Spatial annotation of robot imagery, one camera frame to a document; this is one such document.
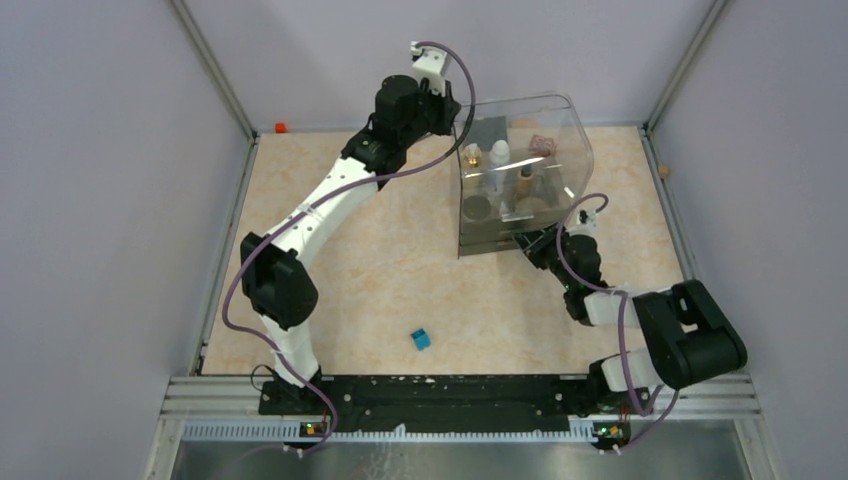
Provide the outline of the black round compact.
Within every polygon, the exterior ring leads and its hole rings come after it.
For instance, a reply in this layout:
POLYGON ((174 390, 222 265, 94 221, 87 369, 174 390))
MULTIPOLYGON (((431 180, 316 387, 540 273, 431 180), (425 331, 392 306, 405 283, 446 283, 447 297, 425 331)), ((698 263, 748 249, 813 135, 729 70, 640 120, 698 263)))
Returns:
POLYGON ((490 217, 492 205, 486 196, 474 195, 462 202, 461 213, 469 222, 478 222, 490 217))

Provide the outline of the clear pump bottle gold collar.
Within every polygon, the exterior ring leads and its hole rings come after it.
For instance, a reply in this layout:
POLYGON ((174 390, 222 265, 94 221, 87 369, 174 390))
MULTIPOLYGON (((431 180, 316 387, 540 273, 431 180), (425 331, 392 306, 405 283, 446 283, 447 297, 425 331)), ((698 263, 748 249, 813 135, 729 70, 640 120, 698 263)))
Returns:
POLYGON ((469 169, 476 169, 482 159, 482 150, 476 143, 467 144, 461 151, 461 158, 469 169))

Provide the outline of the clear acrylic makeup organizer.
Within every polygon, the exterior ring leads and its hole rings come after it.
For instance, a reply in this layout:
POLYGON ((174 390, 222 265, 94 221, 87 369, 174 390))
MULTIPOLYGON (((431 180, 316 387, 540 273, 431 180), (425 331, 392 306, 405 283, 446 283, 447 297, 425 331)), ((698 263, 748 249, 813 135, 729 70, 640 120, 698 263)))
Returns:
POLYGON ((585 192, 594 153, 572 99, 541 93, 464 106, 452 160, 461 257, 515 248, 562 219, 585 192))

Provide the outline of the white squeeze bottle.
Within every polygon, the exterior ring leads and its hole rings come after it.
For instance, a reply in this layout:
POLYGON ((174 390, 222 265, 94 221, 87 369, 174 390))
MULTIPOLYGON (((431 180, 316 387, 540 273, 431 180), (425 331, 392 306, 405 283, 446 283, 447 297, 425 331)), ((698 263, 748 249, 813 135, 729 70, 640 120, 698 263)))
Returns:
POLYGON ((506 177, 505 167, 511 160, 511 150, 506 140, 497 140, 489 151, 489 170, 486 174, 486 187, 491 195, 501 195, 506 177))

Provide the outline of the blue toy brick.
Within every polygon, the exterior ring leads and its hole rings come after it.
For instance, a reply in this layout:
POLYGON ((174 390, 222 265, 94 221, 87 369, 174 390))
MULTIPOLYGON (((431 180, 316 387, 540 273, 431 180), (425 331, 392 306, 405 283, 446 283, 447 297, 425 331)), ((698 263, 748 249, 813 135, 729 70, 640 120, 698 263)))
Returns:
POLYGON ((412 332, 410 337, 418 351, 423 351, 432 345, 431 339, 424 329, 418 329, 412 332))

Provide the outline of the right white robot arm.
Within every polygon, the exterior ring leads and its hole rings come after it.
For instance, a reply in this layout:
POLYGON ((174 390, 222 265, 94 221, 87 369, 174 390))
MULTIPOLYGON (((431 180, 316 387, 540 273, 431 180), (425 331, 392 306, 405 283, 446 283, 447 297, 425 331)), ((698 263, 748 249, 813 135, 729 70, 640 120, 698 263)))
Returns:
POLYGON ((662 388, 679 392, 747 365, 744 341, 701 281, 659 291, 614 287, 603 279, 597 242, 586 233, 551 225, 513 239, 534 267, 562 285, 573 321, 616 329, 615 353, 556 394, 564 411, 580 417, 620 406, 648 412, 662 388))

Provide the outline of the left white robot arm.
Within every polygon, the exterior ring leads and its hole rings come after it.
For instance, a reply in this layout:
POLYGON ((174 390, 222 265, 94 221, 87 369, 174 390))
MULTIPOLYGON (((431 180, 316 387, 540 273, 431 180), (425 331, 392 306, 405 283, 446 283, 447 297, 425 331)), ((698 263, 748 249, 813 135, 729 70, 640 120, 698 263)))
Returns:
POLYGON ((365 126, 341 149, 319 185, 285 220, 263 235, 247 234, 239 246, 241 265, 228 288, 240 288, 265 330, 257 336, 276 357, 269 397, 282 397, 297 413, 332 405, 318 385, 309 318, 319 293, 308 267, 333 233, 360 205, 406 169, 408 150, 422 138, 452 134, 461 110, 446 72, 460 57, 434 41, 410 47, 412 72, 385 78, 365 126))

